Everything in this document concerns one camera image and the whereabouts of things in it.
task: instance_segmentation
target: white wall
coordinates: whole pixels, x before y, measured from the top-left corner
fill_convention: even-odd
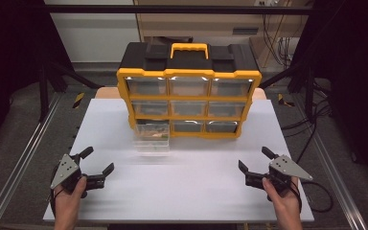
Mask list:
[[[132,0],[45,0],[49,4],[133,5]],[[139,41],[133,13],[52,13],[72,62],[120,62],[127,44]]]

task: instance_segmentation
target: carrying handle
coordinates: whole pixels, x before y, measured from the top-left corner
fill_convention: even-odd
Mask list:
[[[172,52],[170,58],[173,59],[174,51],[203,51],[205,58],[208,59],[208,46],[204,43],[174,43],[172,45]]]

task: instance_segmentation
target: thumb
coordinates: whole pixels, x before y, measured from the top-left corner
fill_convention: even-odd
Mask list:
[[[281,198],[279,194],[277,194],[277,191],[274,188],[273,184],[265,177],[263,177],[262,182],[263,182],[264,190],[270,197],[271,201],[273,201],[273,203],[280,202]]]
[[[82,193],[85,191],[85,188],[86,188],[86,176],[83,176],[80,178],[79,182],[77,183],[72,196],[74,196],[77,199],[80,199],[82,196]]]

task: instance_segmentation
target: hand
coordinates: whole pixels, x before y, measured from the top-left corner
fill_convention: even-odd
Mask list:
[[[298,178],[292,177],[291,181],[297,185]],[[300,220],[299,202],[295,194],[288,190],[283,196],[279,196],[270,180],[264,177],[262,182],[264,190],[273,202],[279,228],[282,230],[303,229]]]
[[[74,229],[77,223],[81,195],[86,187],[86,177],[83,176],[72,194],[67,194],[61,185],[55,187],[56,196],[56,230]]]

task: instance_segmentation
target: white tabletop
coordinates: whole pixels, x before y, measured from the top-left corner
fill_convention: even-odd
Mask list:
[[[83,173],[98,174],[110,163],[115,171],[103,189],[88,191],[79,219],[107,223],[190,223],[275,221],[263,190],[244,185],[241,160],[251,172],[267,173],[262,146],[279,155],[288,148],[269,100],[256,100],[237,139],[176,137],[167,156],[139,153],[121,99],[93,99],[71,155],[92,146],[81,160]],[[302,221],[313,221],[301,189]],[[43,217],[54,220],[50,206]]]

